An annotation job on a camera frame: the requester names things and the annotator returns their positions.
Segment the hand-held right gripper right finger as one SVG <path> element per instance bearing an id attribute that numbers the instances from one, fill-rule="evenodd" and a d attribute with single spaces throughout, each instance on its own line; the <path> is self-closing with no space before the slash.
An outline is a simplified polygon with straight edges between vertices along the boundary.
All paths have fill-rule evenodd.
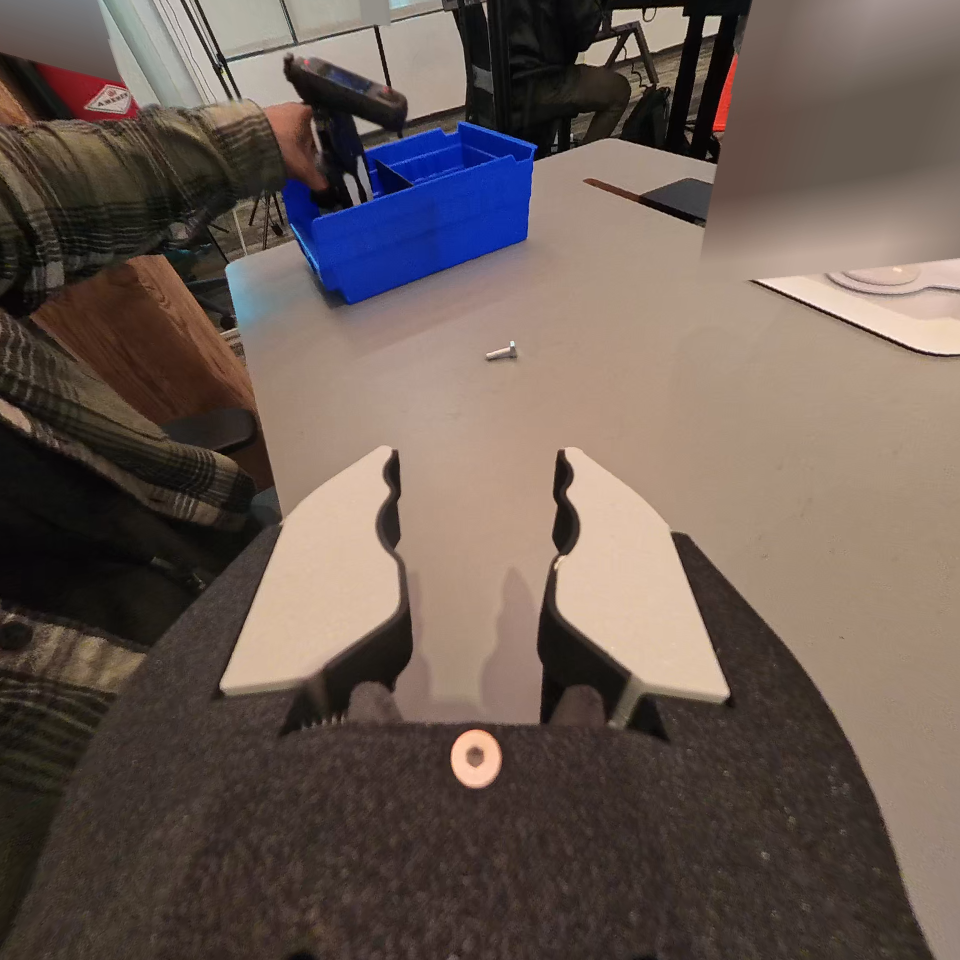
<path id="1" fill-rule="evenodd" d="M 599 695 L 613 728 L 635 726 L 656 698 L 727 705 L 731 689 L 669 524 L 578 447 L 558 450 L 553 497 L 541 720 L 580 686 Z"/>

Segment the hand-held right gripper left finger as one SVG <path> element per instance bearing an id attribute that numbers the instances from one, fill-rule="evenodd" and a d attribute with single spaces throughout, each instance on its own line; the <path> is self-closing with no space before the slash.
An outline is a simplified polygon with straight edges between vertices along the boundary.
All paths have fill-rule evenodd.
<path id="1" fill-rule="evenodd" d="M 287 724 L 401 724 L 413 653 L 398 553 L 399 452 L 378 446 L 282 521 L 219 681 L 225 698 L 294 694 Z"/>

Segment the wide blue storage bin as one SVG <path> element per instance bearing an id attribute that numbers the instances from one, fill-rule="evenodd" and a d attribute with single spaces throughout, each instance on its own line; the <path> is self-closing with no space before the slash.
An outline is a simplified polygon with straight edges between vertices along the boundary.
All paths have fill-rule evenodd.
<path id="1" fill-rule="evenodd" d="M 294 239 L 322 289 L 353 305 L 524 241 L 536 146 L 484 126 L 434 127 L 366 152 L 374 198 L 322 213 L 282 190 Z M 414 186 L 385 195 L 375 160 Z"/>

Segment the person's left hand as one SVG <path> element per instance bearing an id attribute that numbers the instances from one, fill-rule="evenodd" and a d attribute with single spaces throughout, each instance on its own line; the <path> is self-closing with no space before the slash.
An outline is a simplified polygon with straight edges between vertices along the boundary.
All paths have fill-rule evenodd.
<path id="1" fill-rule="evenodd" d="M 279 147 L 287 178 L 317 193 L 327 191 L 329 183 L 319 166 L 310 107 L 303 102 L 282 102 L 263 107 L 263 113 Z"/>

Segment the black office chair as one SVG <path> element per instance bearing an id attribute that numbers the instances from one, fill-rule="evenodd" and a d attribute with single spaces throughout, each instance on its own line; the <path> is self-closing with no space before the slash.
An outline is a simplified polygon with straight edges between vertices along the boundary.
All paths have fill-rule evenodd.
<path id="1" fill-rule="evenodd" d="M 232 234 L 222 220 L 215 218 L 191 232 L 179 224 L 161 252 L 214 326 L 227 332 L 236 330 L 237 320 L 226 278 Z"/>

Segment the red printed sign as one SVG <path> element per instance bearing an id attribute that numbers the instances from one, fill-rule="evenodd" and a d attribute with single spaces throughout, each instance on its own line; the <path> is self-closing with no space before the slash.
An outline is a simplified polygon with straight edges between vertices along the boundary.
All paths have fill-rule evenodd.
<path id="1" fill-rule="evenodd" d="M 104 123 L 138 116 L 138 102 L 121 79 L 99 78 L 35 61 L 32 66 L 74 119 Z"/>

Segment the person's torso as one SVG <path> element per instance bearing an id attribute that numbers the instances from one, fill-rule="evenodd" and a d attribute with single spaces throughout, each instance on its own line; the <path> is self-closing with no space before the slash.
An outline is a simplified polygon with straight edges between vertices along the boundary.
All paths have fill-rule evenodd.
<path id="1" fill-rule="evenodd" d="M 2 314 L 2 847 L 42 835 L 147 652 L 250 543 L 253 479 Z"/>

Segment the black backpack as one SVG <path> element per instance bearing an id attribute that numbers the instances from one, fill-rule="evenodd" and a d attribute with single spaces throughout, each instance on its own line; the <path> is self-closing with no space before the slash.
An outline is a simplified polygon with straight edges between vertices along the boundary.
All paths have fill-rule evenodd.
<path id="1" fill-rule="evenodd" d="M 646 88 L 626 117 L 619 138 L 654 150 L 664 150 L 670 103 L 670 87 Z"/>

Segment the black smartphone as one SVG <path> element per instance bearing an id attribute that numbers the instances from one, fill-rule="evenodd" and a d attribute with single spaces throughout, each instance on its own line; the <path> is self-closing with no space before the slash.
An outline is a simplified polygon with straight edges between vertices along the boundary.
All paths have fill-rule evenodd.
<path id="1" fill-rule="evenodd" d="M 704 227 L 710 209 L 714 185 L 694 177 L 684 177 L 638 196 L 642 206 L 695 226 Z"/>

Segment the white board stand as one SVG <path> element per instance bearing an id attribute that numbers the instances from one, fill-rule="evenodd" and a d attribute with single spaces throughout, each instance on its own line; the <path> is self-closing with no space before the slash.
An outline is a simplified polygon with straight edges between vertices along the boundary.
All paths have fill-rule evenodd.
<path id="1" fill-rule="evenodd" d="M 916 354 L 959 356 L 959 260 L 946 259 L 756 284 Z"/>

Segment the wooden post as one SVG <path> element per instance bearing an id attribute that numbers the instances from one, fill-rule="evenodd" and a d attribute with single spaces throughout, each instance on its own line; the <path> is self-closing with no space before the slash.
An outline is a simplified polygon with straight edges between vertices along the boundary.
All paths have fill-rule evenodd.
<path id="1" fill-rule="evenodd" d="M 131 258 L 63 289 L 25 317 L 152 424 L 240 405 L 239 361 L 161 254 Z"/>

